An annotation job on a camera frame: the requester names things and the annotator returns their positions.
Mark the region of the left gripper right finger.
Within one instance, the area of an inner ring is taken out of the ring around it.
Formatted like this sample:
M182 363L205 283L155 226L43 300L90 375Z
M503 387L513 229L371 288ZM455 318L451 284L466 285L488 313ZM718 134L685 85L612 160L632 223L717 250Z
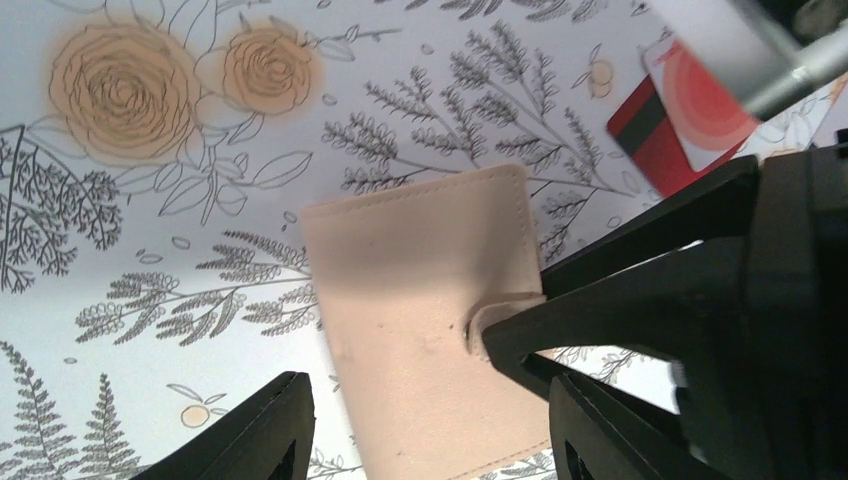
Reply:
M689 451L679 418L580 372L550 385L560 479L723 479Z

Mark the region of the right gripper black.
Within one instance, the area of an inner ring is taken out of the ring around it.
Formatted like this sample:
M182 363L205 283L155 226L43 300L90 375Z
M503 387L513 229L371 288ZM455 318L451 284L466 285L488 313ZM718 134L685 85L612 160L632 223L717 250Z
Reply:
M630 396L540 354L617 345L683 364L692 452L676 455L677 478L846 477L845 145L732 159L541 278L555 298L482 340L555 412L635 413Z

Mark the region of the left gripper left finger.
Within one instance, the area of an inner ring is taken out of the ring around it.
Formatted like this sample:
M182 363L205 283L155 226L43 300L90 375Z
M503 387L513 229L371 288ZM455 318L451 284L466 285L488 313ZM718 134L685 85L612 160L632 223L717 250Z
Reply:
M135 478L304 480L314 430L309 375L287 371Z

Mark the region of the beige card holder wallet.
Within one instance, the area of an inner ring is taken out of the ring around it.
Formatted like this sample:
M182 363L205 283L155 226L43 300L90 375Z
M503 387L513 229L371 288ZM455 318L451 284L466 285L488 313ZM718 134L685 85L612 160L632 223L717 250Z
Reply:
M548 407L482 331L544 301L526 172L506 164L306 208L329 351L370 479L472 479L549 446Z

